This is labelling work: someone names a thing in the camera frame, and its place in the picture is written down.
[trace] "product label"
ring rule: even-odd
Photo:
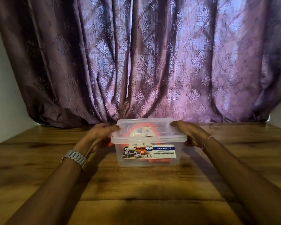
[[[176,158],[174,145],[130,145],[124,148],[123,159]]]

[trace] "curtain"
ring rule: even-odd
[[[0,0],[29,115],[264,121],[281,101],[281,0]]]

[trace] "wristwatch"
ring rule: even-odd
[[[86,168],[87,159],[82,154],[80,154],[78,151],[69,150],[63,156],[61,161],[63,161],[64,158],[70,158],[70,159],[74,160],[75,162],[77,162],[81,166],[82,171]]]

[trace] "wood grain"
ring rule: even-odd
[[[281,188],[281,129],[266,123],[204,124],[234,155]],[[36,126],[0,144],[0,224],[60,163],[88,127]],[[114,147],[90,158],[61,224],[252,224],[198,148],[179,166],[118,166]]]

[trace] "person's left hand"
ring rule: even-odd
[[[75,145],[74,149],[88,157],[91,152],[96,151],[99,147],[107,146],[110,142],[111,133],[119,129],[117,125],[105,123],[94,125]]]

